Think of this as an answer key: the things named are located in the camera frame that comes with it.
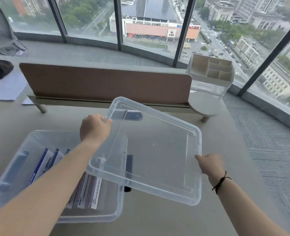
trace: gray desk surface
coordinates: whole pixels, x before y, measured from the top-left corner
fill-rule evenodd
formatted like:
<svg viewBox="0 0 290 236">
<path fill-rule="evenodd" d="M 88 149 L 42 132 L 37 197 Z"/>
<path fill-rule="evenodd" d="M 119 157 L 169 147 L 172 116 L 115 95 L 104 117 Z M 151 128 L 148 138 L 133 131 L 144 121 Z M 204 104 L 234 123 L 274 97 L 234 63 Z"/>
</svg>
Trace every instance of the gray desk surface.
<svg viewBox="0 0 290 236">
<path fill-rule="evenodd" d="M 35 106 L 0 102 L 0 176 L 28 133 L 40 129 L 78 130 L 83 117 L 106 114 L 106 109 L 48 106 L 41 114 Z M 228 175 L 276 223 L 286 229 L 265 189 L 259 169 L 249 156 L 241 135 L 221 101 L 222 111 L 203 124 L 197 114 L 172 114 L 202 131 L 202 152 L 224 156 Z M 187 206 L 138 190 L 125 194 L 124 208 L 112 223 L 60 224 L 51 235 L 237 235 L 207 177 L 202 179 L 202 199 Z"/>
</svg>

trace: clear plastic storage box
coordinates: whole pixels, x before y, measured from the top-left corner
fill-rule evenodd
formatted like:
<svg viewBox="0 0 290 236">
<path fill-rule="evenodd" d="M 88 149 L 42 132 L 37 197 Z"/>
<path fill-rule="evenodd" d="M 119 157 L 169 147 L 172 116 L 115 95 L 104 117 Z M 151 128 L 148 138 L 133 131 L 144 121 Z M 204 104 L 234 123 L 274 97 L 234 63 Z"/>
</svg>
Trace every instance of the clear plastic storage box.
<svg viewBox="0 0 290 236">
<path fill-rule="evenodd" d="M 120 141 L 122 150 L 125 146 Z M 56 148 L 65 153 L 80 143 L 79 132 L 34 131 L 30 133 L 0 178 L 0 208 L 26 188 L 45 148 L 54 152 Z M 102 180 L 97 209 L 65 209 L 58 223 L 112 222 L 121 214 L 124 187 Z"/>
<path fill-rule="evenodd" d="M 112 102 L 107 119 L 113 120 L 110 135 L 90 159 L 87 173 L 187 205 L 199 203 L 198 127 L 124 97 Z M 124 170 L 126 154 L 133 162 Z"/>
</svg>

